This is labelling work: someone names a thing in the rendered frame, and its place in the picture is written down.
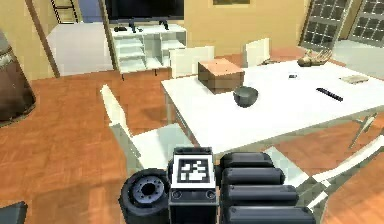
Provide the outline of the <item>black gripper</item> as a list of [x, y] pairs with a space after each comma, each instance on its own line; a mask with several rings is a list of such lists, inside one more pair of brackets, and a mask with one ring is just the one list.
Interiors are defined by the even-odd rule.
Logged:
[[163, 169], [149, 168], [129, 177], [118, 202], [126, 224], [169, 224], [170, 185]]

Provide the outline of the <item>dark grey flat object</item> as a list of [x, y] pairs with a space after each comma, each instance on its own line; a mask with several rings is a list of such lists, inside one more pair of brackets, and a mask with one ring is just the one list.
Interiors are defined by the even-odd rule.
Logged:
[[20, 201], [0, 208], [0, 224], [24, 224], [28, 205]]

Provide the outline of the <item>dark grey bowl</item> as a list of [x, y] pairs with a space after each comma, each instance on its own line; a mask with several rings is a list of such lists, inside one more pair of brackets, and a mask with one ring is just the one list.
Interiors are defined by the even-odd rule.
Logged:
[[253, 87], [240, 86], [233, 91], [234, 101], [239, 107], [252, 106], [258, 99], [259, 92]]

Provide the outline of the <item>brown cardboard box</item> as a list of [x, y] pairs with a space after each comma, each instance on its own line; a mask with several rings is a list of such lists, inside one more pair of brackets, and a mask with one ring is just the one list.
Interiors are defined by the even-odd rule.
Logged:
[[233, 91], [244, 82], [245, 72], [225, 58], [198, 63], [198, 80], [213, 94]]

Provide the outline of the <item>white television stand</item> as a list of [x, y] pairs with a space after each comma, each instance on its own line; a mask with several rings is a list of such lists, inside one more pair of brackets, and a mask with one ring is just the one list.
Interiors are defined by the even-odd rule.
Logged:
[[187, 30], [178, 24], [137, 26], [133, 33], [111, 29], [117, 65], [121, 74], [157, 70], [170, 66], [170, 51], [186, 47]]

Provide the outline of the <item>white dining table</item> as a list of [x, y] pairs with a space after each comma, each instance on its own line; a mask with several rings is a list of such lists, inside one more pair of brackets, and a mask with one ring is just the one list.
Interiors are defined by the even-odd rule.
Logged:
[[[298, 79], [288, 79], [290, 72]], [[201, 146], [216, 154], [273, 145], [353, 119], [384, 111], [384, 81], [348, 84], [355, 72], [327, 63], [302, 68], [294, 61], [245, 70], [244, 84], [258, 90], [257, 101], [239, 107], [231, 92], [213, 94], [195, 76], [165, 80], [164, 92]], [[342, 102], [316, 91], [324, 88]]]

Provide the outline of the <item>dark brown round object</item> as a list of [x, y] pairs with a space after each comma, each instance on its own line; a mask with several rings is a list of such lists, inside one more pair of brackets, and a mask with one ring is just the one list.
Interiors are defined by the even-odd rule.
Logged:
[[0, 30], [0, 127], [24, 119], [35, 104], [35, 94], [9, 41]]

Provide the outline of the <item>black television set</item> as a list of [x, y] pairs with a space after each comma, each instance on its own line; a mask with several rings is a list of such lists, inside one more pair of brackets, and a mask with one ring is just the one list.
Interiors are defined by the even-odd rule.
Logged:
[[105, 7], [111, 24], [133, 33], [136, 22], [157, 21], [168, 30], [169, 20], [184, 19], [184, 0], [105, 0]]

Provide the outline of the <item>wooden ladder shelf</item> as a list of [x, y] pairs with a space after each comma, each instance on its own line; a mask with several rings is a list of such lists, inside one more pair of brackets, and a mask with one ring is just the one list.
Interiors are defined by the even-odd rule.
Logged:
[[59, 24], [78, 23], [78, 15], [73, 0], [50, 0]]

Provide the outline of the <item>black remote control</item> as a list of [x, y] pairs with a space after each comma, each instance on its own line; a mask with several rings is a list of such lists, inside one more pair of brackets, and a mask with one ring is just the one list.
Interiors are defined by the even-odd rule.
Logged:
[[335, 100], [337, 100], [337, 101], [339, 101], [339, 102], [342, 102], [343, 100], [344, 100], [344, 98], [343, 97], [341, 97], [341, 96], [339, 96], [339, 95], [337, 95], [337, 94], [335, 94], [335, 93], [332, 93], [332, 92], [330, 92], [329, 90], [327, 90], [327, 89], [324, 89], [324, 88], [316, 88], [316, 91], [318, 91], [318, 92], [320, 92], [320, 93], [322, 93], [322, 94], [325, 94], [326, 96], [328, 96], [328, 97], [330, 97], [330, 98], [332, 98], [332, 99], [335, 99]]

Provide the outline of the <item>pale flat book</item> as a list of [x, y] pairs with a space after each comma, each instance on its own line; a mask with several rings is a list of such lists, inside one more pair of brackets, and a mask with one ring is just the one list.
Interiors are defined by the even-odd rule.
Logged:
[[350, 75], [350, 76], [342, 77], [341, 80], [349, 84], [358, 84], [358, 83], [367, 82], [369, 78], [367, 76], [362, 76], [362, 75]]

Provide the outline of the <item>grey grid window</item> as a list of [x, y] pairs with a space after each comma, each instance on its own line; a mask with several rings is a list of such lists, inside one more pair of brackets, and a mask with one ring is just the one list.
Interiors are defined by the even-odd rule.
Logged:
[[362, 1], [348, 39], [384, 47], [384, 0]]
[[320, 51], [332, 49], [353, 0], [311, 0], [299, 45]]

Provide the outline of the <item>framed wall picture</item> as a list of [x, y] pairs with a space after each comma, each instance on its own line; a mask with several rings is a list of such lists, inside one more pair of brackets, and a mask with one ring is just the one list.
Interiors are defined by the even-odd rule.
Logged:
[[214, 5], [250, 4], [250, 0], [213, 0]]

